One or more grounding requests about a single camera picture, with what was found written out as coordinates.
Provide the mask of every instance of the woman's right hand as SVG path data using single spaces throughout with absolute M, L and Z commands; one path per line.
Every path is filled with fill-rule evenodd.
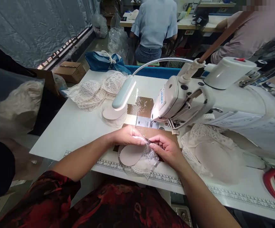
M 149 145 L 151 149 L 161 156 L 175 171 L 181 172 L 190 166 L 180 148 L 169 138 L 163 135 L 157 135 L 149 140 L 153 142 Z

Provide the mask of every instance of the sewing machine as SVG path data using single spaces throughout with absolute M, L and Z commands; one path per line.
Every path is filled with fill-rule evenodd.
M 205 70 L 210 73 L 203 80 L 192 78 L 203 67 L 193 64 L 185 63 L 177 76 L 169 78 L 155 101 L 151 119 L 165 122 L 178 135 L 178 129 L 189 124 L 215 125 L 217 119 L 221 122 L 227 118 L 227 113 L 243 112 L 258 120 L 244 127 L 226 128 L 243 134 L 275 158 L 275 98 L 260 87 L 241 88 L 238 84 L 256 65 L 226 57 L 218 65 L 208 64 Z

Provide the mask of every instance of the measuring tape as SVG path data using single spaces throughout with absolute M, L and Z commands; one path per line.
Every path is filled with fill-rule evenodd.
M 71 151 L 67 150 L 64 157 L 67 156 Z M 130 168 L 124 168 L 119 162 L 110 161 L 107 159 L 99 159 L 95 166 L 111 169 L 117 172 L 123 172 L 134 176 L 143 177 L 141 174 L 133 172 Z M 153 171 L 149 177 L 150 180 L 159 181 L 164 184 L 173 185 L 176 187 L 183 187 L 182 182 L 179 177 L 163 174 L 160 172 Z M 206 184 L 208 189 L 216 198 L 229 199 L 236 202 L 244 203 L 251 206 L 256 206 L 258 208 L 266 209 L 275 212 L 275 201 L 268 200 L 249 194 L 244 194 L 232 190 L 228 190 L 222 187 L 217 187 L 214 185 Z

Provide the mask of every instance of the red floral top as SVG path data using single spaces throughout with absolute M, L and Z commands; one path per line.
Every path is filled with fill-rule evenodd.
M 70 208 L 79 189 L 80 181 L 45 172 L 0 227 L 189 227 L 158 192 L 136 183 L 105 182 Z

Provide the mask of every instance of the workbench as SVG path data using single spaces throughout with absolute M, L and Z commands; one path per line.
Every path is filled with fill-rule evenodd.
M 124 17 L 127 17 L 126 21 L 121 21 L 120 26 L 121 27 L 132 27 L 132 24 L 135 20 L 129 20 L 130 13 L 124 13 Z M 203 29 L 203 32 L 218 32 L 222 33 L 224 29 L 217 29 L 216 26 L 218 23 L 220 23 L 222 20 L 227 19 L 229 16 L 217 16 L 217 15 L 209 15 L 209 22 Z M 192 14 L 189 14 L 186 18 L 180 20 L 178 22 L 178 29 L 179 30 L 198 30 L 201 29 L 201 26 L 195 26 L 191 24 L 193 18 Z
M 105 72 L 89 70 L 82 81 L 90 79 L 100 81 L 105 75 Z M 153 98 L 155 100 L 160 89 L 167 81 L 167 79 L 138 75 L 134 77 L 136 85 L 128 100 L 129 104 L 135 104 L 137 96 Z M 136 118 L 136 116 L 127 115 L 125 123 L 134 124 Z M 117 129 L 106 125 L 102 121 L 100 107 L 92 112 L 85 112 L 79 109 L 71 99 L 68 99 L 31 149 L 30 153 L 59 161 L 75 149 L 115 130 Z M 188 130 L 187 128 L 181 130 L 180 136 Z M 178 137 L 178 142 L 181 146 L 180 137 Z M 179 177 L 166 163 L 160 162 L 147 180 L 137 174 L 126 173 L 118 161 L 117 152 L 113 151 L 113 148 L 110 148 L 97 161 L 92 170 L 184 194 Z M 226 186 L 209 177 L 202 177 L 202 179 L 224 206 L 275 219 L 275 199 L 264 186 L 262 180 L 263 174 L 263 170 L 245 167 L 245 178 L 241 180 L 240 184 L 231 186 Z
M 139 6 L 141 3 L 136 3 L 136 1 L 131 0 L 131 5 Z M 229 8 L 229 7 L 235 7 L 235 3 L 217 3 L 217 2 L 201 2 L 197 7 L 216 7 L 216 8 Z

